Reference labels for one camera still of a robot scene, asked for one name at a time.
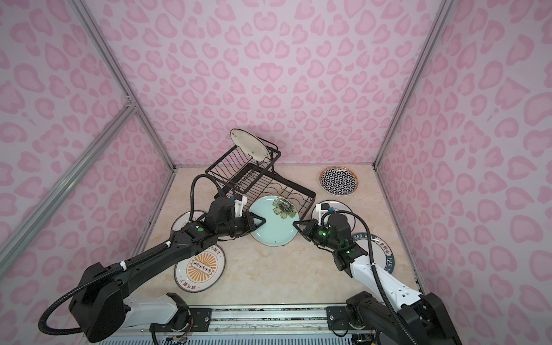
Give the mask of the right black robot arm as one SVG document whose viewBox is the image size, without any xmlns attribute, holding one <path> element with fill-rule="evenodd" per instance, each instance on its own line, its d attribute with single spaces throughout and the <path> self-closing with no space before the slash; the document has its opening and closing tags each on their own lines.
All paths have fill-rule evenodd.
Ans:
<svg viewBox="0 0 552 345">
<path fill-rule="evenodd" d="M 365 226 L 367 247 L 354 239 L 348 211 L 331 211 L 320 220 L 296 221 L 307 241 L 329 250 L 340 272 L 368 290 L 349 298 L 349 324 L 372 328 L 395 344 L 460 344 L 444 302 L 434 293 L 422 294 L 380 267 L 374 258 L 372 235 Z"/>
</svg>

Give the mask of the cream plate red berries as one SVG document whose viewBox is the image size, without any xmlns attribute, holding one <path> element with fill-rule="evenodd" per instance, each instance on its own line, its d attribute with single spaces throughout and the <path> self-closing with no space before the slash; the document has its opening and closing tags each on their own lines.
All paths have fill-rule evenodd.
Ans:
<svg viewBox="0 0 552 345">
<path fill-rule="evenodd" d="M 234 142 L 248 158 L 257 162 L 268 161 L 270 159 L 270 153 L 260 138 L 243 129 L 232 129 L 230 131 L 230 136 L 232 142 Z"/>
</svg>

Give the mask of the large orange sunburst plate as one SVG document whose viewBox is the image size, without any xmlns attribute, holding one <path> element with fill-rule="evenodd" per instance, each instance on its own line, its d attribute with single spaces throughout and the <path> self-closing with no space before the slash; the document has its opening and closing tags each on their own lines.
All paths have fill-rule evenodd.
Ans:
<svg viewBox="0 0 552 345">
<path fill-rule="evenodd" d="M 213 245 L 175 265 L 174 278 L 178 287 L 188 293 L 200 293 L 218 282 L 226 267 L 222 248 Z"/>
</svg>

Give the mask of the small orange sunburst plate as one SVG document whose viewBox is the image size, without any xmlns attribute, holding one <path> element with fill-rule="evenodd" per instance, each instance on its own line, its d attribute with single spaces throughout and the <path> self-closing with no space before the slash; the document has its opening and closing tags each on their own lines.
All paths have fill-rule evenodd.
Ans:
<svg viewBox="0 0 552 345">
<path fill-rule="evenodd" d="M 192 221 L 196 221 L 199 219 L 202 215 L 204 215 L 205 212 L 198 210 L 194 211 L 192 215 Z M 173 223 L 171 230 L 172 231 L 180 231 L 190 220 L 191 212 L 187 211 L 184 214 L 181 214 Z"/>
</svg>

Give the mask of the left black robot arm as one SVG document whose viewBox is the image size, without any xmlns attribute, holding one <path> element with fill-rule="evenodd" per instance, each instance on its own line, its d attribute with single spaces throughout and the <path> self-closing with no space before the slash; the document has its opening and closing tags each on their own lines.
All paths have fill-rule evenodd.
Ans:
<svg viewBox="0 0 552 345">
<path fill-rule="evenodd" d="M 152 324 L 164 331 L 189 327 L 188 305 L 175 293 L 167 293 L 154 307 L 132 306 L 127 298 L 162 271 L 202 253 L 221 237 L 233 239 L 255 231 L 265 218 L 245 211 L 235 212 L 234 201 L 218 197 L 207 213 L 187 222 L 169 239 L 123 263 L 104 267 L 94 264 L 85 270 L 69 310 L 86 338 L 101 342 L 125 326 Z"/>
</svg>

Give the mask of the black wire dish rack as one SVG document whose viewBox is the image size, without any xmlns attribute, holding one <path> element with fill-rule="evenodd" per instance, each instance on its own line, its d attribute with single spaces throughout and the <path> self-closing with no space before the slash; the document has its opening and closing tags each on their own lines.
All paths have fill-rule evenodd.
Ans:
<svg viewBox="0 0 552 345">
<path fill-rule="evenodd" d="M 281 156 L 278 146 L 263 138 L 260 142 L 267 148 L 268 159 L 256 161 L 234 145 L 206 169 L 206 174 L 214 178 L 228 197 L 247 197 L 245 209 L 259 198 L 274 195 L 289 200 L 300 220 L 304 220 L 314 205 L 316 193 L 275 171 L 275 162 Z"/>
</svg>

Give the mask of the teal plate with flower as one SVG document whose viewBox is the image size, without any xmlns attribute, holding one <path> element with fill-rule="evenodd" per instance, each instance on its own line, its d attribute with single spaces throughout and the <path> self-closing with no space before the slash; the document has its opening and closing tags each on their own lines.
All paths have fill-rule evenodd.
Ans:
<svg viewBox="0 0 552 345">
<path fill-rule="evenodd" d="M 253 231 L 252 237 L 268 247 L 281 247 L 291 242 L 298 231 L 293 222 L 300 220 L 297 208 L 286 198 L 269 195 L 257 199 L 249 212 L 266 219 L 266 223 Z"/>
</svg>

